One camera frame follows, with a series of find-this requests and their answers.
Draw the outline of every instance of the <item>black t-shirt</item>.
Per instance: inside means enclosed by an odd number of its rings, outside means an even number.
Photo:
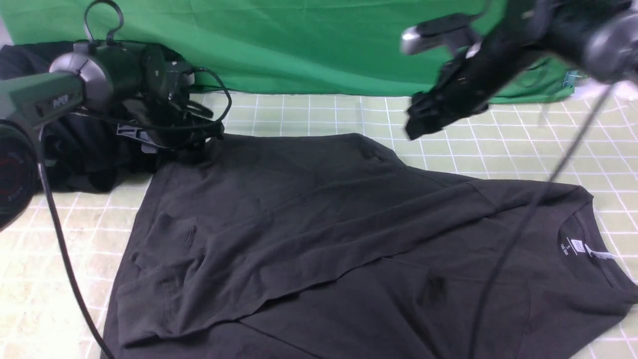
[[[212,144],[151,183],[109,305],[117,358],[462,358],[541,186],[421,171],[360,135]],[[605,252],[591,200],[552,186],[494,287],[478,358],[567,358],[637,302],[588,252]]]

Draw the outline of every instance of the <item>green cloth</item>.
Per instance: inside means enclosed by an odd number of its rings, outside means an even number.
[[[116,39],[159,42],[194,65],[217,72],[226,85],[249,93],[341,93],[405,96],[430,88],[450,59],[441,48],[418,56],[399,51],[407,27],[450,13],[477,13],[484,0],[119,0],[125,25]],[[0,15],[15,43],[85,38],[82,17],[90,0],[0,0]],[[475,24],[481,33],[501,17],[494,1]],[[117,24],[107,5],[95,6],[96,38]],[[531,84],[536,70],[522,77]],[[563,88],[567,67],[552,61],[532,88],[516,83],[494,103],[546,102]],[[214,85],[204,74],[198,84]]]

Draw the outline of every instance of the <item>black fabric pile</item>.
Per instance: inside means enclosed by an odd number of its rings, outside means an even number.
[[[53,60],[72,51],[73,42],[6,45],[0,49],[0,80],[46,73]],[[121,111],[116,107],[113,114]],[[116,127],[73,114],[45,126],[41,140],[53,190],[108,192],[120,184],[125,172],[153,173],[157,157],[116,136]]]
[[[108,306],[118,359],[464,358],[479,292],[541,183],[422,171],[360,135],[209,143],[164,165]],[[638,290],[581,187],[555,185],[487,306],[478,358],[569,358]]]

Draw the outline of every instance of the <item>black cable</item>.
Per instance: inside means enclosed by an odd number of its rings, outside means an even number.
[[[46,167],[42,162],[38,163],[38,172],[40,173],[42,189],[44,190],[44,194],[47,198],[48,209],[51,212],[53,226],[56,230],[57,244],[60,246],[62,261],[64,262],[64,270],[66,270],[66,276],[69,278],[69,283],[71,284],[71,290],[73,291],[75,300],[80,307],[80,311],[82,312],[84,321],[86,322],[87,326],[89,326],[89,330],[91,331],[91,334],[93,335],[95,341],[100,346],[100,349],[102,349],[108,359],[115,359],[111,351],[108,349],[107,343],[104,341],[104,339],[102,339],[100,332],[98,331],[97,327],[95,327],[95,324],[91,319],[91,314],[89,313],[89,310],[84,303],[84,299],[82,298],[80,287],[78,286],[78,282],[75,279],[75,274],[73,273],[73,267],[71,266],[71,259],[69,258],[69,252],[66,248],[66,242],[64,241],[64,233],[62,231],[60,217],[57,214],[56,204],[53,200],[53,193],[48,182]]]
[[[480,11],[480,13],[472,17],[473,21],[476,21],[482,18],[483,16],[485,16],[485,14],[487,14],[487,12],[489,11],[490,7],[492,7],[492,0],[485,0],[485,3],[483,4],[483,9]]]
[[[86,36],[88,37],[90,42],[95,42],[95,39],[93,38],[93,34],[91,33],[91,30],[89,29],[88,16],[89,16],[89,11],[91,10],[91,8],[93,6],[96,6],[97,4],[107,4],[110,7],[112,7],[113,10],[115,10],[115,12],[117,13],[117,17],[119,19],[119,25],[109,30],[107,33],[107,45],[111,45],[115,41],[114,40],[115,33],[124,26],[124,14],[122,13],[122,9],[120,9],[119,5],[115,4],[112,0],[95,0],[91,4],[89,4],[86,10],[84,10],[84,32],[86,33]]]
[[[563,158],[560,160],[560,162],[554,169],[554,172],[551,174],[551,176],[547,180],[547,182],[545,182],[543,187],[534,195],[531,204],[528,206],[527,212],[523,216],[523,219],[521,219],[521,221],[516,226],[516,229],[514,229],[514,232],[512,233],[511,237],[507,240],[505,244],[505,248],[503,249],[503,252],[501,253],[498,260],[496,261],[494,268],[490,272],[487,278],[487,282],[485,283],[483,290],[481,290],[481,294],[478,299],[477,311],[474,316],[474,321],[472,323],[472,328],[471,328],[470,345],[468,347],[468,351],[469,351],[468,359],[474,359],[476,355],[477,340],[479,336],[481,322],[483,320],[483,315],[485,312],[487,299],[489,298],[490,292],[492,291],[492,288],[494,287],[496,278],[498,277],[503,267],[505,266],[505,262],[507,261],[507,258],[510,256],[513,249],[516,247],[516,243],[518,243],[518,241],[521,239],[523,230],[530,223],[530,220],[536,213],[538,206],[540,206],[540,203],[543,201],[543,198],[549,192],[551,185],[553,184],[554,181],[556,181],[556,178],[558,178],[558,176],[563,172],[563,170],[565,169],[565,166],[567,166],[567,164],[569,163],[569,160],[572,158],[576,150],[578,150],[578,147],[581,144],[582,140],[584,139],[585,135],[587,134],[588,130],[590,129],[591,124],[594,122],[594,120],[598,116],[598,113],[600,112],[603,104],[609,98],[609,95],[611,95],[615,87],[616,87],[616,84],[613,84],[607,87],[607,89],[605,89],[605,92],[602,94],[602,96],[600,97],[600,99],[598,100],[594,108],[591,110],[587,119],[582,124],[574,141],[572,142],[570,147],[567,149],[567,152],[565,153]]]
[[[233,100],[232,100],[232,97],[230,96],[230,92],[228,92],[228,88],[224,85],[224,82],[212,70],[209,70],[207,68],[197,68],[194,72],[206,72],[209,75],[213,76],[215,78],[215,80],[219,83],[219,86],[221,87],[222,91],[224,92],[224,95],[226,95],[226,99],[228,100],[228,104],[226,105],[226,109],[224,109],[224,111],[221,113],[221,115],[219,115],[219,118],[216,119],[215,121],[211,121],[210,123],[207,123],[205,125],[155,126],[155,125],[145,125],[145,124],[142,124],[142,123],[134,123],[134,122],[127,121],[127,120],[122,120],[122,119],[115,119],[115,118],[108,117],[108,116],[106,116],[104,114],[97,114],[97,113],[93,113],[91,111],[86,111],[86,110],[79,110],[79,111],[74,112],[74,114],[78,114],[80,116],[95,117],[98,120],[105,121],[105,122],[108,122],[108,123],[113,123],[115,125],[135,126],[137,128],[141,128],[143,130],[192,131],[192,130],[204,130],[206,128],[217,126],[219,121],[221,121],[221,120],[226,118],[226,116],[228,115],[228,111],[230,111],[230,108],[231,108],[231,106],[233,104]]]
[[[540,73],[538,74],[538,76],[536,76],[536,79],[531,84],[529,84],[529,85],[522,84],[523,79],[519,79],[516,82],[516,84],[518,86],[521,86],[524,89],[533,88],[533,87],[539,85],[549,75],[549,62],[550,62],[550,60],[551,59],[549,57],[547,57],[543,61],[541,61],[541,63],[539,63],[538,65],[532,66],[529,69],[527,69],[528,73],[540,69]]]

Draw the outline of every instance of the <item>size tag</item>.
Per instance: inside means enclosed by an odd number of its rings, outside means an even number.
[[[595,250],[591,250],[590,246],[585,244],[585,248],[587,249],[587,253],[590,254],[591,257],[601,258],[601,259],[614,259],[615,256],[609,252],[596,252]]]
[[[585,246],[582,244],[582,241],[570,240],[569,238],[567,238],[567,240],[572,242],[572,247],[576,250],[576,252],[587,253],[587,251],[585,250]]]

